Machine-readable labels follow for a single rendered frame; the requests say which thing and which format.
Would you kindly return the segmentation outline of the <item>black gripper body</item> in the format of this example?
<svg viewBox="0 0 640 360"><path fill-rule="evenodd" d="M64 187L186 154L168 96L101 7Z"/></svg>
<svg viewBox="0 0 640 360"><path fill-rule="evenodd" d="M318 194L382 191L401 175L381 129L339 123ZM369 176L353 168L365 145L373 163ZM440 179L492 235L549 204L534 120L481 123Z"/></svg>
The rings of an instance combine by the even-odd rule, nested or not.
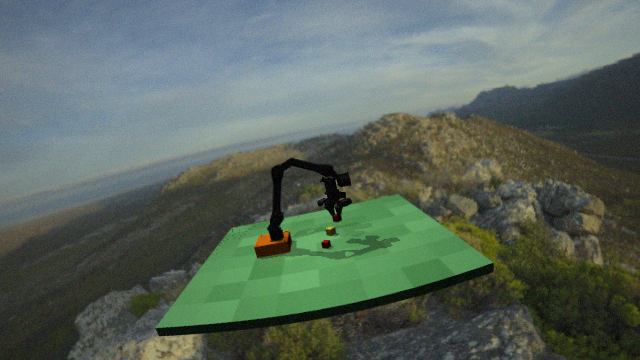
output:
<svg viewBox="0 0 640 360"><path fill-rule="evenodd" d="M352 200L350 198L344 198L342 200L339 199L338 196L339 189L326 190L325 194L327 194L327 198L323 198L318 200L318 206L323 206L323 204L328 207L332 204L337 204L338 207L346 207L352 204Z"/></svg>

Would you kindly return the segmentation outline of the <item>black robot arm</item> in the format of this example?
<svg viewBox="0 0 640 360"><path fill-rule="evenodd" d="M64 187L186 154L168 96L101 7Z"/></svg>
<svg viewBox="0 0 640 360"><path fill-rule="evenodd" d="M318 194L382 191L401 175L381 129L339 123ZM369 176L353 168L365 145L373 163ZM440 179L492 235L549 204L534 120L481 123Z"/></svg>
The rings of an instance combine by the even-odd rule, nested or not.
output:
<svg viewBox="0 0 640 360"><path fill-rule="evenodd" d="M336 179L337 184L340 187L351 185L349 173L345 172L338 174L333 170L333 167L330 164L316 164L291 157L282 164L275 165L271 170L273 182L273 212L271 214L270 224L267 228L271 239L270 242L282 241L284 238L283 230L279 227L283 222L283 212L280 211L281 181L284 171L291 166L315 171L327 177L322 177L320 180L320 182L324 182L326 190L333 190L337 188ZM330 178L329 176L333 178Z"/></svg>

